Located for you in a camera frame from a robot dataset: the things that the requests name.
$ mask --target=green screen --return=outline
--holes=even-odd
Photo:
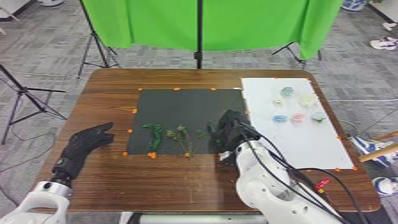
[[[132,44],[195,50],[197,0],[84,0],[108,47]],[[204,0],[204,50],[300,44],[300,58],[322,47],[341,0]]]

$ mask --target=small toy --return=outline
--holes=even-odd
[[[283,123],[283,122],[288,121],[288,116],[284,116],[284,115],[275,115],[274,118],[272,118],[272,120],[274,120],[277,123]]]
[[[151,157],[151,159],[156,159],[156,151],[158,151],[162,136],[164,136],[164,127],[162,127],[162,124],[144,124],[142,128],[151,130],[153,140],[149,142],[148,156]]]
[[[315,187],[315,188],[316,188],[316,191],[318,191],[320,193],[325,192],[325,191],[323,191],[323,188],[325,188],[329,182],[331,182],[331,179],[329,179],[329,178],[323,178],[323,180],[322,180],[320,183],[316,184],[316,187]]]
[[[327,115],[322,112],[316,112],[311,116],[313,120],[320,123],[327,119]]]
[[[313,107],[315,104],[316,104],[316,97],[315,97],[313,95],[311,95],[311,96],[304,96],[304,97],[300,98],[300,105],[302,105],[304,107]]]
[[[284,87],[283,90],[281,90],[281,95],[283,96],[291,96],[293,92],[295,92],[293,88],[291,87]]]
[[[272,100],[272,103],[274,103],[275,105],[283,105],[283,99],[275,99],[275,100]]]
[[[306,118],[306,115],[302,113],[297,113],[291,116],[291,121],[293,122],[302,122],[304,118]]]

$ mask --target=black mat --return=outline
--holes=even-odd
[[[178,143],[165,136],[165,131],[176,130],[178,125],[187,127],[194,146],[199,146],[195,153],[215,153],[208,144],[206,126],[208,123],[217,125],[220,116],[229,109],[245,112],[240,90],[144,90],[139,98],[139,113],[133,118],[128,153],[146,154],[149,152],[153,135],[142,125],[153,123],[164,126],[158,154],[183,154]],[[195,139],[197,130],[206,133],[199,140]]]

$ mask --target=black cable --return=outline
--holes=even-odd
[[[350,222],[332,213],[332,211],[329,210],[329,209],[325,209],[320,205],[318,205],[318,203],[300,194],[300,192],[291,188],[291,186],[283,182],[283,180],[279,179],[279,177],[275,176],[275,174],[272,173],[272,171],[270,171],[270,169],[268,169],[268,167],[265,166],[265,164],[263,164],[263,161],[261,161],[261,159],[259,159],[259,157],[258,157],[258,153],[256,153],[256,150],[254,150],[254,148],[252,148],[252,144],[251,144],[251,141],[249,141],[249,138],[247,138],[247,135],[245,135],[245,133],[243,133],[243,131],[242,131],[242,129],[238,128],[238,131],[240,131],[240,134],[242,134],[242,136],[243,136],[243,139],[245,139],[245,142],[247,142],[247,144],[249,144],[249,147],[251,147],[251,150],[252,150],[252,155],[254,155],[254,157],[256,157],[256,160],[258,160],[258,162],[259,162],[259,165],[261,165],[261,167],[263,167],[263,169],[267,170],[267,172],[268,172],[268,174],[270,174],[270,176],[275,178],[275,180],[277,180],[277,182],[284,185],[284,187],[290,189],[290,191],[307,200],[307,202],[332,215],[332,217],[339,220],[339,222],[341,223],[345,223],[345,224],[350,224]]]
[[[9,166],[5,169],[0,170],[0,174],[11,170],[14,167],[18,167],[20,165],[23,165],[27,162],[30,162],[32,160],[36,160],[44,154],[46,152],[52,150],[53,145],[55,145],[55,133],[48,133],[53,135],[53,142],[52,142],[52,146],[48,147],[48,149],[41,152],[41,154],[37,156],[34,156],[28,160],[25,160],[23,162],[20,162],[18,164],[14,164],[12,166]]]
[[[5,169],[2,169],[2,170],[0,170],[0,174],[2,174],[7,170],[11,170],[11,169],[16,168],[18,166],[21,166],[27,162],[30,162],[32,160],[36,160],[36,159],[46,154],[46,152],[52,150],[53,145],[55,145],[55,133],[48,133],[48,134],[53,134],[53,142],[52,142],[52,145],[50,145],[48,149],[41,152],[41,154],[39,154],[36,157],[32,157],[28,160],[25,160],[23,162],[20,162],[20,163],[14,164],[12,166],[9,166]],[[9,201],[12,202],[12,204],[14,204],[16,207],[18,207],[18,202],[16,202],[16,200],[12,199],[12,197],[9,196],[9,194],[7,194],[7,192],[5,192],[2,186],[0,186],[0,191],[2,191],[2,194],[4,194],[5,198],[9,199]]]
[[[393,115],[393,113],[398,111],[398,108],[387,113],[387,115],[377,120],[377,122],[370,125],[370,127],[359,132],[359,135],[373,128],[373,126],[382,122],[382,120]]]
[[[336,176],[327,170],[322,170],[322,169],[318,169],[318,168],[300,168],[300,169],[297,169],[297,170],[299,170],[299,171],[302,171],[302,170],[315,170],[315,171],[325,173],[325,174],[334,178],[334,180],[338,181],[338,183],[339,183],[339,185],[341,185],[341,187],[343,187],[343,189],[345,189],[347,195],[348,195],[348,197],[350,197],[352,204],[354,204],[354,207],[355,207],[355,209],[357,209],[357,214],[359,214],[361,221],[363,221],[363,223],[368,223],[368,222],[366,222],[364,213],[363,213],[363,210],[361,210],[361,208],[359,208],[357,200],[355,200],[354,195],[352,195],[352,191],[350,191],[350,189],[348,189],[348,187],[347,187],[343,181],[339,180],[338,176]]]
[[[14,198],[9,196],[5,190],[4,190],[4,187],[0,186],[0,191],[2,191],[2,194],[5,196],[5,198],[9,199],[9,201],[12,202],[14,206],[18,207],[20,203],[16,202]]]
[[[279,155],[281,155],[283,153],[281,153],[281,151],[279,151],[279,149],[277,149],[277,147],[275,147],[275,144],[272,143],[270,139],[268,139],[268,138],[263,136],[263,134],[252,129],[251,126],[247,126],[245,124],[243,124],[242,126],[243,126],[251,131],[254,131],[256,134],[265,138],[265,140],[268,141],[268,143],[270,143],[270,145],[272,145],[272,147],[274,147],[274,149],[277,150]],[[275,155],[275,153],[272,152],[272,150],[268,150],[268,152],[270,152],[270,156],[272,156],[272,158],[275,159],[275,161],[279,162],[279,164],[284,166],[284,168],[288,169],[288,171],[291,171],[293,174],[299,175],[299,178],[306,181],[306,183],[311,184],[311,180],[309,180],[307,176],[300,173],[300,169],[297,169],[297,168],[290,165],[286,159],[281,158],[281,157]],[[368,223],[368,222],[364,221],[363,210],[361,210],[361,208],[359,208],[357,201],[355,201],[355,198],[354,198],[354,196],[352,196],[350,189],[348,189],[348,187],[345,186],[343,181],[339,180],[339,178],[334,176],[334,174],[332,174],[329,171],[325,171],[325,170],[322,170],[322,169],[318,169],[318,168],[307,168],[307,169],[315,169],[315,170],[318,170],[320,172],[325,172],[325,173],[334,177],[334,179],[338,180],[338,182],[339,182],[339,184],[341,184],[341,186],[343,186],[343,188],[345,188],[345,191],[347,191],[347,194],[348,194],[348,197],[350,197],[350,200],[352,200],[354,207],[355,207],[355,209],[357,209],[357,213],[359,213],[361,221],[363,221],[363,223]]]
[[[27,141],[41,138],[43,136],[53,134],[53,133],[48,132],[46,134],[41,134],[41,135],[37,135],[37,136],[34,136],[30,138],[21,138],[20,135],[16,134],[16,132],[14,132],[14,126],[11,127],[11,133],[12,133],[14,137],[18,138],[18,140],[23,141],[23,142],[27,142]]]
[[[252,132],[261,136],[261,138],[263,138],[265,141],[270,143],[270,145],[272,145],[272,147],[274,147],[274,149],[275,149],[275,151],[277,151],[281,160],[286,162],[286,158],[284,158],[284,156],[283,156],[283,152],[281,152],[281,150],[279,150],[279,148],[277,148],[274,142],[270,141],[270,139],[263,136],[263,134],[258,132],[258,130],[252,128],[252,126],[249,126],[245,123],[240,123],[240,126],[243,126],[245,129],[247,129],[249,131],[252,131]]]

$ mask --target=green toy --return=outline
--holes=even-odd
[[[156,152],[158,151],[160,142],[162,142],[162,136],[164,136],[162,124],[144,124],[142,128],[149,129],[151,132],[153,132],[153,141],[149,142],[149,148],[151,148],[149,152]]]

